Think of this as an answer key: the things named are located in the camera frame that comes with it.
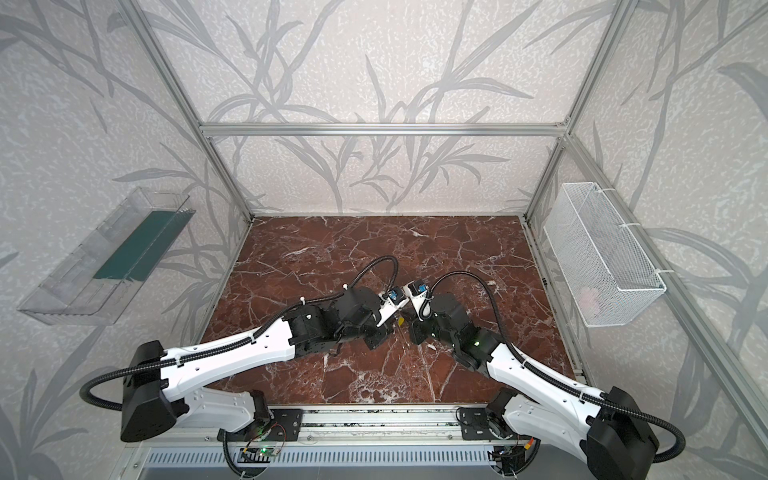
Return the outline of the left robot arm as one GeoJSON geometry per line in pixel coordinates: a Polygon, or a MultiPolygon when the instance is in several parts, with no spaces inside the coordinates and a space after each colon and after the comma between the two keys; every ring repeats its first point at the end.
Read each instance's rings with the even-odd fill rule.
{"type": "Polygon", "coordinates": [[[366,287],[349,288],[329,302],[300,303],[257,329],[220,340],[171,349],[146,342],[136,349],[133,370],[123,381],[120,439],[140,442],[175,426],[235,433],[266,422],[262,395],[217,392],[210,384],[356,339],[375,349],[407,302],[399,287],[384,297],[366,287]]]}

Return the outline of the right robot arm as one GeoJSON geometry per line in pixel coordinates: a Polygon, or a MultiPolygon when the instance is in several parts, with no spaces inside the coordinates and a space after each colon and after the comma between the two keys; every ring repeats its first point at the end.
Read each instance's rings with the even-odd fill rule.
{"type": "Polygon", "coordinates": [[[496,416],[497,434],[534,437],[583,461],[597,479],[644,479],[659,448],[648,421],[633,417],[633,398],[605,393],[570,379],[512,350],[501,336],[472,323],[451,294],[414,293],[413,341],[451,347],[465,369],[505,385],[496,416]]]}

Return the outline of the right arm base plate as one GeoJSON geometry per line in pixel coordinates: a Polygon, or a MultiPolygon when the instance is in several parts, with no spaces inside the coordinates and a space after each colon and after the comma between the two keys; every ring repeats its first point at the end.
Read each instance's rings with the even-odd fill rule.
{"type": "Polygon", "coordinates": [[[484,407],[459,407],[456,410],[456,420],[461,429],[461,436],[466,441],[496,440],[491,431],[488,416],[484,407]]]}

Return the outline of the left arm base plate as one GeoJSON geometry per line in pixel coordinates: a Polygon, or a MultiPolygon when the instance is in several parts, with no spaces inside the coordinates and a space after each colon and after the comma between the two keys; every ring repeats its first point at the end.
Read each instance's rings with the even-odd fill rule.
{"type": "Polygon", "coordinates": [[[304,411],[299,408],[272,409],[269,418],[257,418],[239,431],[240,441],[296,442],[302,427],[304,411]]]}

